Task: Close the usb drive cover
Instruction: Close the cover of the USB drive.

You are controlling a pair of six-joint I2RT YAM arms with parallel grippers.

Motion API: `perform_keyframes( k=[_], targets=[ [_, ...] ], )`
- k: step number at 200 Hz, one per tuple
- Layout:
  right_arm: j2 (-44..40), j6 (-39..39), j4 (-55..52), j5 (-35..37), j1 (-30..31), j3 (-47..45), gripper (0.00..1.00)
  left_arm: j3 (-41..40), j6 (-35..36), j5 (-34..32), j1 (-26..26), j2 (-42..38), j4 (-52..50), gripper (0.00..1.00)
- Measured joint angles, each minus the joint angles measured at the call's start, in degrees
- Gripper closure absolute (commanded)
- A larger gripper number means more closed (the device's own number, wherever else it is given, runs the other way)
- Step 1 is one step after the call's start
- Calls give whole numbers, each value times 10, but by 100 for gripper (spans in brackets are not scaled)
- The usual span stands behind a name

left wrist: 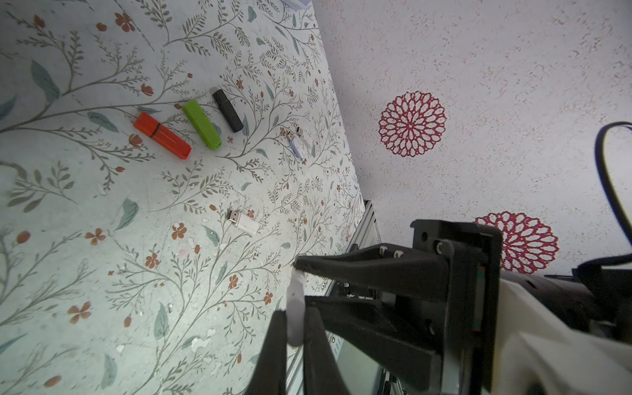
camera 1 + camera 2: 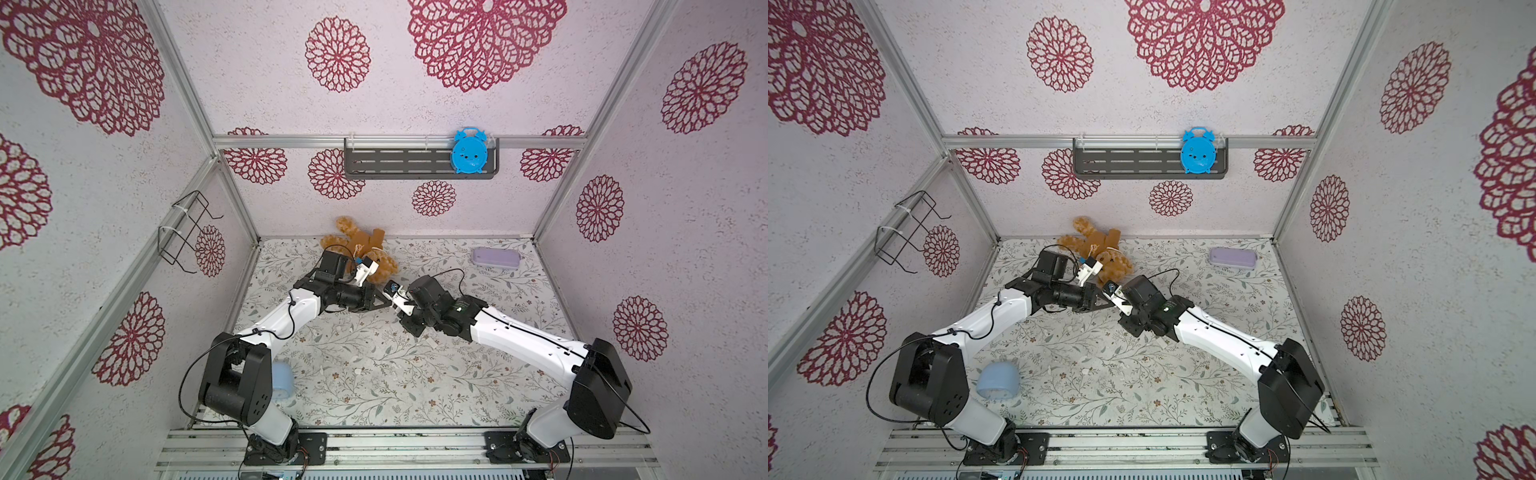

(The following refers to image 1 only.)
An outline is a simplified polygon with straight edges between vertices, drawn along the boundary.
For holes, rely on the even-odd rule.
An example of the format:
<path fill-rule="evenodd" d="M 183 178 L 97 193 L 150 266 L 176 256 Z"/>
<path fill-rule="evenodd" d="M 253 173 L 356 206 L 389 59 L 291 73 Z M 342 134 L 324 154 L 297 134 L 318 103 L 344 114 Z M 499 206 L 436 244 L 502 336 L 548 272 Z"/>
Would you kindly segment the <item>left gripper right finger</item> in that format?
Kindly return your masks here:
<path fill-rule="evenodd" d="M 305 311 L 303 348 L 304 394 L 349 395 L 329 346 L 321 314 L 314 307 Z"/>

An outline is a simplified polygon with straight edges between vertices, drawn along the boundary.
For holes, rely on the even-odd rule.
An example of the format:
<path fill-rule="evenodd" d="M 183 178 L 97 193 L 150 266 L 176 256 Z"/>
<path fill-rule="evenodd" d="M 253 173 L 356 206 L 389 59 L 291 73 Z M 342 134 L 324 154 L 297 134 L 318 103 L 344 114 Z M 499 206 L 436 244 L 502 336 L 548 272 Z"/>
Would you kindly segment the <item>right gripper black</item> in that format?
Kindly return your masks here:
<path fill-rule="evenodd" d="M 381 244 L 340 255 L 301 255 L 294 268 L 414 299 L 400 297 L 391 306 L 307 296 L 306 305 L 319 311 L 329 332 L 395 374 L 407 390 L 490 391 L 503 236 L 474 222 L 415 220 L 411 228 L 418 250 Z"/>

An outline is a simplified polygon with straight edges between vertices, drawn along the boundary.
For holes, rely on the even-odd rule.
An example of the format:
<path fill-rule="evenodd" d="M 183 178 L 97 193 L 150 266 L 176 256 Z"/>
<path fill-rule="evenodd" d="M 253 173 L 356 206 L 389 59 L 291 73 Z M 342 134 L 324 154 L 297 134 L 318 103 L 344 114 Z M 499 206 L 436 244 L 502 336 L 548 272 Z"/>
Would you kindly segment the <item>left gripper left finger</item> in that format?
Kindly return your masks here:
<path fill-rule="evenodd" d="M 277 310 L 268 326 L 257 365 L 245 390 L 246 395 L 286 393 L 286 346 L 286 312 Z"/>

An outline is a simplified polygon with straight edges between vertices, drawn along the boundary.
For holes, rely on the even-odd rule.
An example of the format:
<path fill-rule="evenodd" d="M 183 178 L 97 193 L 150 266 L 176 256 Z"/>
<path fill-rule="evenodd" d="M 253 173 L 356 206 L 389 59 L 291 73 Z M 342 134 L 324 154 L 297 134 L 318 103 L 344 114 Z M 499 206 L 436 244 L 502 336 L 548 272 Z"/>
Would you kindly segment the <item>black usb drive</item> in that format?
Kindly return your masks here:
<path fill-rule="evenodd" d="M 238 133 L 242 131 L 244 128 L 242 120 L 237 114 L 232 103 L 226 96 L 225 92 L 222 89 L 218 89 L 212 93 L 212 97 L 215 100 L 221 114 L 224 116 L 225 121 L 227 121 L 228 125 L 230 126 L 232 132 Z"/>

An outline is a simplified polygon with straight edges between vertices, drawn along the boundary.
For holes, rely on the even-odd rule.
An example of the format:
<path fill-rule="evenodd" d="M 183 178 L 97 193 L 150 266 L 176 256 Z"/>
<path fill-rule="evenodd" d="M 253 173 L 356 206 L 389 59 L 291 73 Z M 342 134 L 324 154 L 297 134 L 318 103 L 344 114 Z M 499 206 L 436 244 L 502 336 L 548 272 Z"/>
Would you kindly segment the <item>green usb drive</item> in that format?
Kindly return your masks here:
<path fill-rule="evenodd" d="M 222 139 L 214 124 L 208 118 L 206 112 L 197 103 L 191 100 L 183 105 L 182 110 L 187 115 L 190 123 L 194 126 L 204 144 L 213 151 L 222 147 Z"/>

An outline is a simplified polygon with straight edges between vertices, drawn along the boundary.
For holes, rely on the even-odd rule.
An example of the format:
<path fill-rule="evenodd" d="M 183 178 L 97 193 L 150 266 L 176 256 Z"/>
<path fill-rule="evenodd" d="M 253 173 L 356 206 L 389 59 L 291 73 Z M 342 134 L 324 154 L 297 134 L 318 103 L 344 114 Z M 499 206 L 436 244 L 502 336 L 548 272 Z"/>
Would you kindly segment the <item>red usb drive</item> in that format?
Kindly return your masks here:
<path fill-rule="evenodd" d="M 181 160 L 187 160 L 191 146 L 146 112 L 141 112 L 133 126 Z"/>

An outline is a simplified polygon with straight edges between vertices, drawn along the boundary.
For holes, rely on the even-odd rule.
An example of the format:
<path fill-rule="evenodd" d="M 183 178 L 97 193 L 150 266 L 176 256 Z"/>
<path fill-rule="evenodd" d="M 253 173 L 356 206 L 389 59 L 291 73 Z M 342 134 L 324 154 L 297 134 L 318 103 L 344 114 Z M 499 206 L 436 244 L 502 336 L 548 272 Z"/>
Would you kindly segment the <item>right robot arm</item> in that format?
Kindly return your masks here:
<path fill-rule="evenodd" d="M 302 348 L 305 393 L 348 393 L 329 333 L 411 394 L 630 393 L 630 255 L 534 276 L 502 269 L 493 225 L 411 226 L 411 247 L 296 258 L 269 334 Z"/>

